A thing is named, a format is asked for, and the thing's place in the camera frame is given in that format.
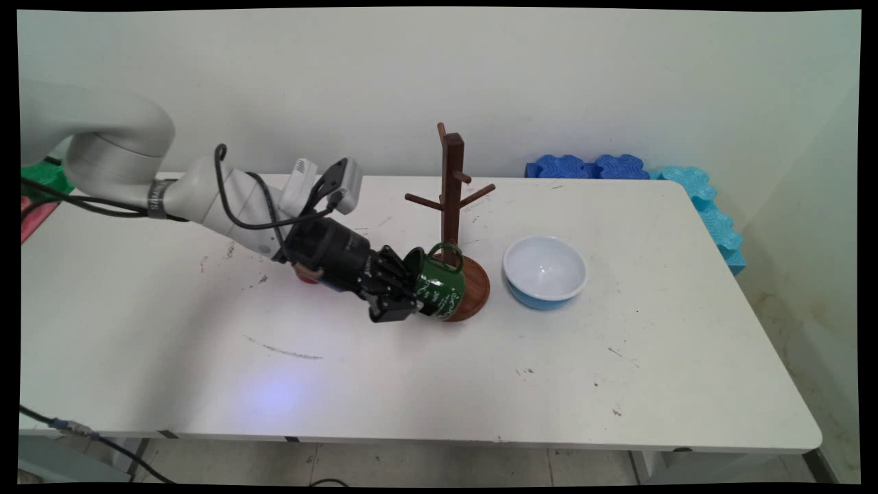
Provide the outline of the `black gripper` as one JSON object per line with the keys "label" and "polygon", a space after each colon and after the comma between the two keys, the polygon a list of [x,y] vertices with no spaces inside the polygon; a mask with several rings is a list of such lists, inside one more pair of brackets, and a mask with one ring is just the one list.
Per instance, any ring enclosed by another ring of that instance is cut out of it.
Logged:
{"label": "black gripper", "polygon": [[[367,293],[371,322],[404,321],[423,308],[411,292],[393,285],[414,284],[416,272],[389,245],[373,250],[363,235],[329,217],[292,225],[283,254],[336,292]],[[380,281],[373,279],[373,265]]]}

